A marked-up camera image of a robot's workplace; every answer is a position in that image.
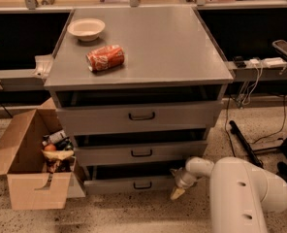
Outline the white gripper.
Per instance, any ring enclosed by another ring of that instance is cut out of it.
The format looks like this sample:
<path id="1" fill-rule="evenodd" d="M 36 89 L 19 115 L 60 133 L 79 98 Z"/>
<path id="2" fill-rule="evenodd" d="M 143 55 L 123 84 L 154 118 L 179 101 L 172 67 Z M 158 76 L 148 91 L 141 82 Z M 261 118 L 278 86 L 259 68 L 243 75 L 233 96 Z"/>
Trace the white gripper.
<path id="1" fill-rule="evenodd" d="M 175 187 L 171 193 L 170 198 L 172 200 L 178 199 L 185 192 L 184 189 L 188 189 L 193 186 L 198 179 L 193 176 L 190 172 L 188 172 L 185 168 L 170 169 L 170 172 L 173 177 L 175 177 Z"/>

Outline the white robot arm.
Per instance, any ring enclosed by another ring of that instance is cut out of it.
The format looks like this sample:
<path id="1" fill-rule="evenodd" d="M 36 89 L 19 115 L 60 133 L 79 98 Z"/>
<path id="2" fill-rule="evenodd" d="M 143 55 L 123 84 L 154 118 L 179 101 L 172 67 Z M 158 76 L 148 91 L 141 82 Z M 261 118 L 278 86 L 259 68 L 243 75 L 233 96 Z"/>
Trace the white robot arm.
<path id="1" fill-rule="evenodd" d="M 199 179 L 209 179 L 212 233 L 268 233 L 264 214 L 287 210 L 287 183 L 240 158 L 212 162 L 191 157 L 171 173 L 175 177 L 173 200 Z"/>

